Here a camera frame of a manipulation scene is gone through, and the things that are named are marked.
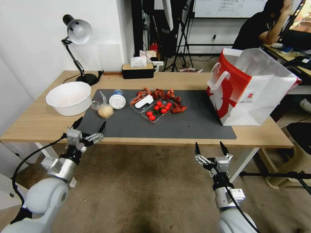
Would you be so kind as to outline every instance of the tissue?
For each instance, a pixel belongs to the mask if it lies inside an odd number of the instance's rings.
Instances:
[[[133,57],[131,58],[131,67],[146,67],[146,57]]]

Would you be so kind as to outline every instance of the plastic bag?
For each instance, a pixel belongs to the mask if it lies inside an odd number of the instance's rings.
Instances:
[[[99,104],[98,101],[92,101],[91,107],[92,109],[97,110],[98,115],[100,117],[108,119],[114,114],[114,110],[109,104],[107,104],[106,96],[104,96],[102,92],[100,93],[101,93],[101,96],[103,97],[103,103]]]

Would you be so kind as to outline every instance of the white plastic lid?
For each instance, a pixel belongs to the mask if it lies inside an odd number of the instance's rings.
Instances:
[[[121,109],[125,106],[126,100],[122,95],[115,94],[109,99],[109,104],[114,109]]]

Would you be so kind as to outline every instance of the black shirt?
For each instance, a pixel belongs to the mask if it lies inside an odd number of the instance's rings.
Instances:
[[[267,19],[263,12],[258,12],[249,18],[241,27],[232,48],[239,50],[259,48],[263,43],[258,36],[269,31],[273,26],[274,22],[269,22],[269,20],[271,18]]]

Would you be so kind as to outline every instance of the black box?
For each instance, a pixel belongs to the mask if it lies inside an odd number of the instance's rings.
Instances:
[[[146,67],[131,67],[130,64],[123,64],[122,74],[124,79],[153,78],[153,63],[147,63]]]

